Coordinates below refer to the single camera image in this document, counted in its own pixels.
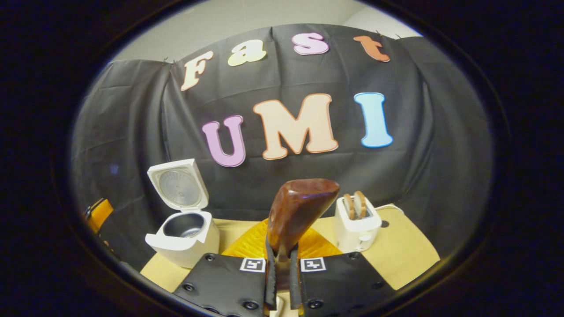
letter m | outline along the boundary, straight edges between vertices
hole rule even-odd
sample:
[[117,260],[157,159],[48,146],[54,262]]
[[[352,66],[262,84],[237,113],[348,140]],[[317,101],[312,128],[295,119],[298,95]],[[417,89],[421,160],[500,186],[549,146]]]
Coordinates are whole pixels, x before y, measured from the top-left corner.
[[265,128],[266,151],[262,153],[262,157],[277,160],[288,155],[288,150],[280,144],[280,137],[284,138],[295,154],[301,153],[307,133],[310,135],[310,142],[306,146],[308,152],[320,153],[336,149],[339,144],[333,139],[331,130],[330,103],[331,96],[327,94],[309,95],[304,98],[297,119],[278,100],[256,104],[253,112],[262,117]]

black fabric backdrop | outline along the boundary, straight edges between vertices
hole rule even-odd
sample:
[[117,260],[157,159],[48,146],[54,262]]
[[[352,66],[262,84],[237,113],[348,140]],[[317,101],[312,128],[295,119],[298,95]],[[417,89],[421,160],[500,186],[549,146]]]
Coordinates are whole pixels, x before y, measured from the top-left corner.
[[[291,39],[317,32],[330,49],[302,56]],[[382,43],[388,63],[372,59],[353,40]],[[231,49],[250,39],[264,42],[267,56],[236,67]],[[199,83],[181,91],[184,64],[212,50]],[[260,116],[253,106],[278,99],[297,117],[303,99],[332,97],[333,136],[339,148],[267,161]],[[385,95],[391,145],[364,147],[364,118],[353,97]],[[244,118],[246,159],[226,168],[211,157],[201,127],[232,115]],[[232,152],[225,126],[219,136]],[[79,208],[101,197],[114,212],[100,233],[126,262],[140,270],[155,253],[145,234],[155,233],[176,210],[161,201],[148,177],[152,165],[196,159],[210,194],[214,218],[263,220],[278,188],[300,178],[328,178],[341,193],[361,190],[375,205],[395,203],[433,243],[441,258],[463,244],[484,213],[494,144],[479,96],[464,74],[422,37],[392,39],[365,30],[296,24],[239,34],[173,64],[125,60],[109,63],[94,81],[78,114],[72,139],[72,180]],[[334,214],[330,207],[324,214]]]

white wall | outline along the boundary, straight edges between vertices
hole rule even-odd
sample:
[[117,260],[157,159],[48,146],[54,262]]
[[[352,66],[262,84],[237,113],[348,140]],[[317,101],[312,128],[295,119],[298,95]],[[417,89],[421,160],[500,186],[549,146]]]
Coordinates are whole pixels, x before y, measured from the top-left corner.
[[354,0],[208,0],[155,25],[113,60],[172,62],[206,46],[258,28],[292,23],[347,25],[396,37],[416,36],[401,22]]

open lid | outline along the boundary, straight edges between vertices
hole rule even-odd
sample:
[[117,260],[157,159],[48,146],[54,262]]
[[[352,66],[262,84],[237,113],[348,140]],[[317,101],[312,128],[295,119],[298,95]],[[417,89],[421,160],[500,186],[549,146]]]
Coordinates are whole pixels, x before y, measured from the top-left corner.
[[208,190],[193,158],[151,166],[147,174],[169,207],[183,210],[208,205]]

foam letter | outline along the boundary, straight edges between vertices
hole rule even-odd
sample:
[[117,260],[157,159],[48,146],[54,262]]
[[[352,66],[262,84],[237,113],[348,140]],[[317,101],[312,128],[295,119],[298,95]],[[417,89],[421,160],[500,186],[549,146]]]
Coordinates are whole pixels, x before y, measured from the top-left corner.
[[331,96],[327,94],[309,95],[304,98],[297,119],[278,100],[256,104],[253,112],[262,117],[265,128],[266,151],[262,153],[262,157],[266,160],[277,160],[288,155],[288,150],[280,144],[280,137],[284,138],[295,154],[299,154],[308,132],[308,152],[320,153],[336,149],[339,144],[333,139],[329,103]]
[[364,48],[364,51],[375,60],[379,60],[383,62],[390,61],[390,57],[387,56],[386,54],[380,53],[380,50],[378,49],[379,47],[382,47],[382,44],[373,41],[370,37],[364,35],[357,36],[354,38],[354,40],[360,42],[360,44],[362,44]]
[[323,54],[329,50],[329,45],[321,41],[323,36],[318,33],[300,33],[292,37],[296,44],[294,51],[300,55]]
[[386,98],[380,93],[360,93],[354,96],[354,101],[360,104],[364,114],[366,135],[362,138],[365,147],[384,147],[392,143],[392,137],[387,133],[384,119],[383,103]]
[[243,143],[243,135],[241,134],[241,124],[243,117],[231,116],[227,117],[223,124],[229,128],[231,133],[231,141],[233,142],[233,154],[227,155],[221,149],[219,142],[219,123],[212,121],[208,122],[202,127],[202,131],[208,140],[208,147],[210,148],[211,156],[220,165],[234,168],[241,165],[245,161],[245,144]]
[[257,61],[266,56],[266,52],[262,50],[260,39],[243,42],[235,46],[231,52],[234,54],[227,60],[229,66],[245,64],[247,61]]
[[210,60],[212,57],[213,52],[209,51],[184,64],[184,67],[186,67],[186,75],[180,90],[184,91],[196,86],[200,81],[200,79],[196,77],[196,73],[199,75],[203,74],[204,69],[206,69],[206,59]]

